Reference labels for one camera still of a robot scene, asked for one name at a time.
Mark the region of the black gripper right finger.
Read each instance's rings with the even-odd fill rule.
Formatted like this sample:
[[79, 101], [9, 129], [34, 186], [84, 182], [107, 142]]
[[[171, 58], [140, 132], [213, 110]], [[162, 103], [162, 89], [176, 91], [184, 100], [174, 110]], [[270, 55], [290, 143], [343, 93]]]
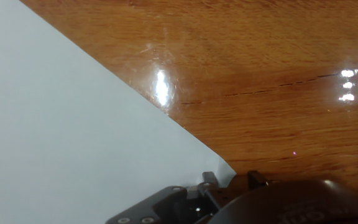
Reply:
[[257, 192], [269, 186], [269, 180], [256, 170], [240, 177], [216, 181], [217, 209], [253, 209], [263, 206], [264, 193]]

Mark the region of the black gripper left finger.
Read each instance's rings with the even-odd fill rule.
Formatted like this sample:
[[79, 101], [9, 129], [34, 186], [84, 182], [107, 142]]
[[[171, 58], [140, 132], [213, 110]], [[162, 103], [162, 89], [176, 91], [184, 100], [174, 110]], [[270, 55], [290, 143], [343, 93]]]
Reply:
[[206, 195], [217, 189], [213, 172], [204, 172], [202, 182], [191, 187], [168, 186], [127, 210], [110, 218], [106, 224], [182, 224], [203, 223], [216, 211]]

